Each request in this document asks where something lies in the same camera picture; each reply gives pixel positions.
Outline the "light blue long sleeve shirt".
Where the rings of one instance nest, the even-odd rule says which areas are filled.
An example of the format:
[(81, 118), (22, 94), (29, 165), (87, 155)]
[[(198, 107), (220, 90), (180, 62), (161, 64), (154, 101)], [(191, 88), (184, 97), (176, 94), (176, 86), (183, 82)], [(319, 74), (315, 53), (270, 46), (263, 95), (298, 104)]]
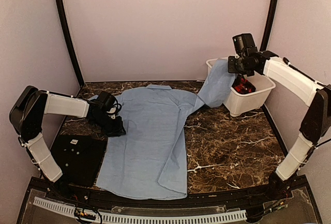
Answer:
[(221, 106), (234, 80), (219, 59), (198, 93), (152, 84), (124, 91), (118, 101), (126, 134), (108, 140), (96, 186), (130, 199), (186, 198), (186, 119)]

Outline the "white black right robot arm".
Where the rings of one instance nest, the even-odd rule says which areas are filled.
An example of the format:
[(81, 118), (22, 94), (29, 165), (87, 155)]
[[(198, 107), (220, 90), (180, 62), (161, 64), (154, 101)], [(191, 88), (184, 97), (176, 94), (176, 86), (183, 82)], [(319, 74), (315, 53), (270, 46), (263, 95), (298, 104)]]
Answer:
[(275, 200), (290, 188), (296, 172), (308, 162), (320, 145), (320, 139), (330, 129), (330, 85), (309, 77), (287, 58), (271, 51), (229, 56), (228, 72), (266, 76), (286, 88), (307, 107), (297, 139), (284, 160), (271, 173), (264, 188), (264, 196)]

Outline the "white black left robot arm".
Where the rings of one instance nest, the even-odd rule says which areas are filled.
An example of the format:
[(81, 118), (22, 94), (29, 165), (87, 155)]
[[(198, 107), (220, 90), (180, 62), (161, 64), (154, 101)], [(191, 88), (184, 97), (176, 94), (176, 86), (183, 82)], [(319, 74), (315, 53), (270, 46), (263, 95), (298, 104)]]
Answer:
[(108, 137), (126, 134), (119, 115), (122, 106), (110, 93), (102, 91), (93, 100), (62, 95), (27, 86), (9, 113), (18, 139), (45, 178), (55, 183), (63, 172), (54, 160), (42, 134), (43, 117), (47, 114), (85, 118), (98, 125)]

